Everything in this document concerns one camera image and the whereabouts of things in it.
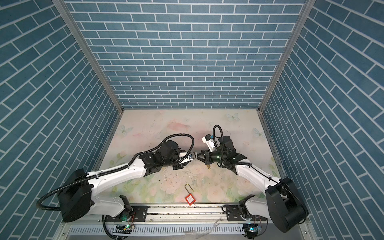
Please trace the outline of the red padlock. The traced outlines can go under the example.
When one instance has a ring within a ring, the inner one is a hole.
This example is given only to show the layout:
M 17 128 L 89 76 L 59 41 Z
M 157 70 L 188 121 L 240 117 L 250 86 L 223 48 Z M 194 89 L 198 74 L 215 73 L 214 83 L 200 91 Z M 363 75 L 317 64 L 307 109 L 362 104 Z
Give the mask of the red padlock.
M 196 202 L 196 199 L 192 194 L 192 192 L 194 192 L 194 189 L 190 186 L 190 184 L 185 184 L 185 189 L 188 193 L 188 195 L 185 197 L 186 202 L 189 206 L 194 206 Z

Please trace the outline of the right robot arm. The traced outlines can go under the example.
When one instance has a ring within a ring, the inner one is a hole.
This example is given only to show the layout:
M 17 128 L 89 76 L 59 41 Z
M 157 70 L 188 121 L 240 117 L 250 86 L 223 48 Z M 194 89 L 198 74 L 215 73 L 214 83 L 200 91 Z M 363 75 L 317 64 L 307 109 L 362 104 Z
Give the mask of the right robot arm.
M 202 162 L 206 165 L 217 163 L 219 167 L 248 180 L 265 195 L 265 200 L 256 196 L 241 200 L 240 206 L 245 215 L 270 219 L 283 233 L 306 220 L 309 211 L 293 180 L 274 177 L 256 167 L 246 156 L 236 151 L 229 136 L 215 138 L 206 135 L 202 141 L 209 148 L 202 152 Z

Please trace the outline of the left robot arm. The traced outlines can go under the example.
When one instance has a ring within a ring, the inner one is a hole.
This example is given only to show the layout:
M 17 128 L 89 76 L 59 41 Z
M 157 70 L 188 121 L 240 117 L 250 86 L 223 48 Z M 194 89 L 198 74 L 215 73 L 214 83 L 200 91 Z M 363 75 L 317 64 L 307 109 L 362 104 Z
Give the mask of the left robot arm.
M 140 153 L 128 164 L 89 173 L 76 170 L 67 179 L 67 188 L 58 193 L 63 221 L 73 222 L 86 215 L 128 215 L 132 209 L 127 197 L 101 197 L 100 193 L 129 180 L 157 173 L 162 167 L 181 169 L 196 158 L 195 152 L 183 152 L 176 142 L 168 140 L 156 151 Z

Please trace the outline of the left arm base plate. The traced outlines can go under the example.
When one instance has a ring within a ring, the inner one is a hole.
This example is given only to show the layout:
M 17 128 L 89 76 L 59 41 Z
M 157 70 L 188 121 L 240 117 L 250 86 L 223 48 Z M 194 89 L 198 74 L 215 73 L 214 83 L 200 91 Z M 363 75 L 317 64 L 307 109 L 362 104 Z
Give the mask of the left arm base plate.
M 148 212 L 148 206 L 131 206 L 124 209 L 116 217 L 105 216 L 105 222 L 108 223 L 127 223 L 127 222 L 145 222 Z

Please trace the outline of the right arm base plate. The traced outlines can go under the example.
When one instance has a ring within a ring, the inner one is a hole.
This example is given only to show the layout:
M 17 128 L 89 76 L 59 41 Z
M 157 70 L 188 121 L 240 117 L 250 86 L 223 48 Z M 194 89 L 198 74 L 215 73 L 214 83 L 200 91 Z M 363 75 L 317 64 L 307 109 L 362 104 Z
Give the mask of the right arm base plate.
M 222 211 L 227 217 L 229 222 L 239 222 L 239 221 L 266 221 L 267 218 L 259 215 L 251 215 L 248 213 L 245 207 L 240 205 L 223 205 Z

